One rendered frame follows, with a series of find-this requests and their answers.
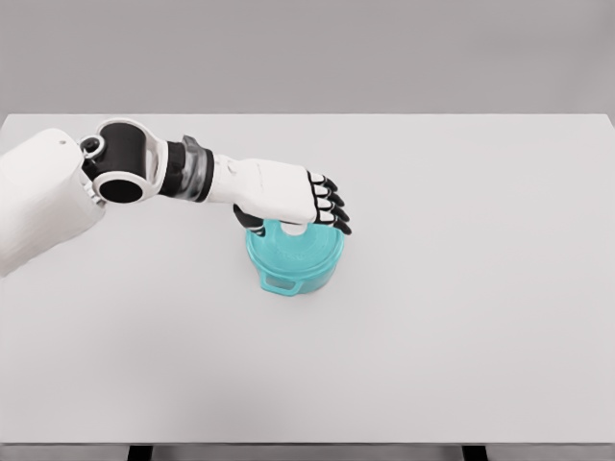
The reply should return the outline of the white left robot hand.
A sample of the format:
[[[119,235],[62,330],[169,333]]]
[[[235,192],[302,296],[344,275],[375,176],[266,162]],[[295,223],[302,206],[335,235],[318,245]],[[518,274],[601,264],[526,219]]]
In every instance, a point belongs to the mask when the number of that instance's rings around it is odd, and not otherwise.
[[[322,174],[300,165],[261,159],[234,162],[230,173],[234,215],[244,229],[257,236],[266,234],[266,220],[352,233],[338,186]]]

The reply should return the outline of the teal pot lid white knob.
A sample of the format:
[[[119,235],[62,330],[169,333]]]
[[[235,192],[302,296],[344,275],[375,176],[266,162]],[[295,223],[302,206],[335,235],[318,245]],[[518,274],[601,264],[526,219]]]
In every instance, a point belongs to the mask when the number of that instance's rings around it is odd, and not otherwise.
[[[265,235],[247,230],[246,250],[259,271],[284,279],[314,278],[332,271],[344,248],[345,235],[333,227],[308,224],[288,234],[280,221],[265,220]]]

